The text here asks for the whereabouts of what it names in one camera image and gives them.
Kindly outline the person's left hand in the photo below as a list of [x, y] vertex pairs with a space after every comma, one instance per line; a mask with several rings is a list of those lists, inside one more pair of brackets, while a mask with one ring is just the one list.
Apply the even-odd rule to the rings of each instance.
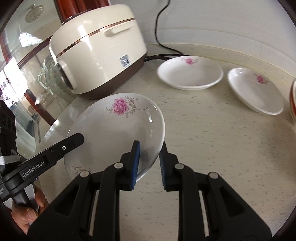
[[36, 210], [29, 207], [19, 206], [14, 202], [12, 202], [11, 205], [11, 216], [25, 234], [28, 233], [30, 228], [29, 223], [33, 223], [38, 218], [38, 216], [49, 206], [48, 200], [46, 199], [43, 191], [38, 186], [34, 186], [34, 191], [35, 200], [39, 206], [39, 212], [36, 212]]

